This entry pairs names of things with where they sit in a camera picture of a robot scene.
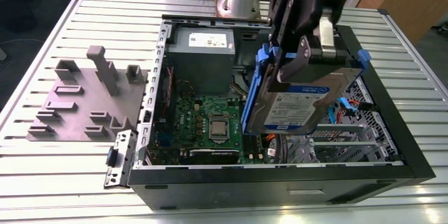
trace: blue drive bracket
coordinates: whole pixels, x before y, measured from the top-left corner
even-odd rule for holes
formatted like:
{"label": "blue drive bracket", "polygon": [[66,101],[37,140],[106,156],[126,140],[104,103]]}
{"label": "blue drive bracket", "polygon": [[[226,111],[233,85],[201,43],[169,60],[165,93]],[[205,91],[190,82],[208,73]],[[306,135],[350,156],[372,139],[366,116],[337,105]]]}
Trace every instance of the blue drive bracket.
{"label": "blue drive bracket", "polygon": [[[256,69],[254,69],[254,74],[253,74],[253,78],[252,78],[252,83],[250,83],[250,87],[249,87],[249,92],[248,92],[248,96],[246,96],[246,103],[245,103],[245,107],[244,107],[244,111],[242,111],[242,116],[241,116],[241,126],[242,126],[242,133],[248,134],[248,121],[250,118],[250,113],[252,113],[252,109],[254,106],[254,101],[258,95],[258,91],[260,91],[260,87],[262,84],[262,76],[264,76],[264,65],[266,63],[266,60],[269,58],[274,58],[276,54],[277,54],[278,48],[277,47],[272,47],[269,48],[269,44],[262,44],[261,49],[257,52],[256,55]],[[288,53],[286,54],[286,58],[294,58],[296,57],[296,53]],[[360,75],[361,73],[366,70],[368,66],[369,66],[369,60],[370,60],[370,56],[369,53],[365,50],[358,50],[357,51],[357,61],[358,61],[358,68],[361,69]],[[290,85],[286,93],[301,93],[301,94],[309,94],[309,95],[325,95],[329,92],[329,88],[328,87],[314,87],[314,86],[293,86]],[[300,123],[294,123],[292,122],[290,125],[264,125],[264,127],[272,131],[286,131],[286,130],[293,130],[301,127]]]}
{"label": "blue drive bracket", "polygon": [[269,58],[269,44],[264,43],[256,55],[254,72],[253,72],[250,88],[249,88],[249,92],[246,95],[246,102],[245,102],[242,116],[241,116],[241,126],[242,126],[244,134],[246,134],[246,131],[245,131],[246,123],[249,120],[249,115],[252,112],[254,100],[257,98],[257,94],[260,91],[261,80],[262,80],[262,64],[265,60],[268,60],[268,58]]}

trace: hard disk drive label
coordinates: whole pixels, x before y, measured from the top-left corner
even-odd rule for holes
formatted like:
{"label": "hard disk drive label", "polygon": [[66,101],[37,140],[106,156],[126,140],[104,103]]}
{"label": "hard disk drive label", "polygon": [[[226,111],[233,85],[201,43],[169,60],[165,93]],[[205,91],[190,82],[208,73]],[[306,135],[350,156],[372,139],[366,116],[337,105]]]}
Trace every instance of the hard disk drive label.
{"label": "hard disk drive label", "polygon": [[225,34],[192,33],[188,38],[188,46],[226,48]]}
{"label": "hard disk drive label", "polygon": [[326,87],[294,86],[293,92],[277,93],[264,125],[273,130],[290,130],[301,127],[316,108],[313,103],[326,96]]}

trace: black cable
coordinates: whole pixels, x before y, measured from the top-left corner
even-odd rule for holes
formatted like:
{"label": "black cable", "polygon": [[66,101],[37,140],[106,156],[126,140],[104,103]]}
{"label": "black cable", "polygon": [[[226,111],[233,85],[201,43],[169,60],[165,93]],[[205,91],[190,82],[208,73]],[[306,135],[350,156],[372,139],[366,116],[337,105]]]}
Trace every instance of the black cable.
{"label": "black cable", "polygon": [[250,83],[249,83],[249,81],[246,80],[245,77],[246,77],[246,70],[244,70],[241,72],[241,78],[242,78],[244,84],[246,85],[246,88],[249,88],[250,87]]}
{"label": "black cable", "polygon": [[277,164],[286,164],[288,163],[288,140],[284,134],[274,134],[274,158],[273,162]]}
{"label": "black cable", "polygon": [[273,163],[280,164],[281,160],[281,143],[280,143],[280,137],[277,137],[277,134],[274,134],[274,155],[273,155]]}

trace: hinge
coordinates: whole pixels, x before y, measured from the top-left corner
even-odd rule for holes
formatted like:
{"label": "hinge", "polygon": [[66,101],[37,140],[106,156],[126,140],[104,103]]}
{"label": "hinge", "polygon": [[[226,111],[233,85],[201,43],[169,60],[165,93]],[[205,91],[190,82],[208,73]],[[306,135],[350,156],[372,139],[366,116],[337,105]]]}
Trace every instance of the hinge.
{"label": "hinge", "polygon": [[137,133],[132,130],[117,133],[114,145],[106,154],[105,164],[108,166],[104,189],[129,188],[128,178],[132,167],[134,144]]}

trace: cpu socket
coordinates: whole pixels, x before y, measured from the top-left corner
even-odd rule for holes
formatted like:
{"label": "cpu socket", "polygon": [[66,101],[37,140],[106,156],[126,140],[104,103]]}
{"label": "cpu socket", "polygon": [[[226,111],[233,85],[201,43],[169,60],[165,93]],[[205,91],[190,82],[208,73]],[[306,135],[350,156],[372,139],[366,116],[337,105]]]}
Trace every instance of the cpu socket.
{"label": "cpu socket", "polygon": [[208,138],[221,144],[230,138],[229,119],[224,117],[208,117]]}

